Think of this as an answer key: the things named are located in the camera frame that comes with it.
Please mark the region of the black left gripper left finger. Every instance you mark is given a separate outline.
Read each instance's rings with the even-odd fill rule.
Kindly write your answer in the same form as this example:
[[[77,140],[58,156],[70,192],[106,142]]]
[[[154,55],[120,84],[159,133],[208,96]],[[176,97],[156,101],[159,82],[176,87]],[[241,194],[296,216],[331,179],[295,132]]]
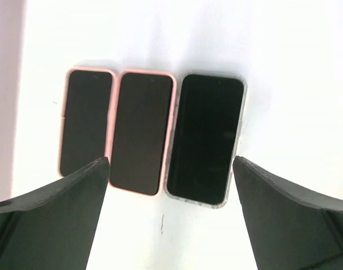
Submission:
[[[102,157],[1,201],[0,269],[86,269],[108,181]]]

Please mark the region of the pink cased smartphone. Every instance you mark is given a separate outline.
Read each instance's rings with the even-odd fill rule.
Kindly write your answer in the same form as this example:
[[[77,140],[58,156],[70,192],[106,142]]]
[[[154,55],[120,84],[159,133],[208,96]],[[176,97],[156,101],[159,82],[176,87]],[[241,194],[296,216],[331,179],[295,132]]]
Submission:
[[[74,67],[68,72],[62,112],[59,172],[67,176],[109,156],[109,110],[115,73]]]
[[[154,196],[165,175],[175,77],[162,71],[125,70],[114,98],[110,184]]]

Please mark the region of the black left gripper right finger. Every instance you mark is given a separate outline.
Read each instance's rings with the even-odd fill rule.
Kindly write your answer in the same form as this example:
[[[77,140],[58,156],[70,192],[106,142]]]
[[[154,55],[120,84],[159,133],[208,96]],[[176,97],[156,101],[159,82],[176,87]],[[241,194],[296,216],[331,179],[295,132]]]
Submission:
[[[343,269],[343,200],[241,156],[233,173],[258,269]]]

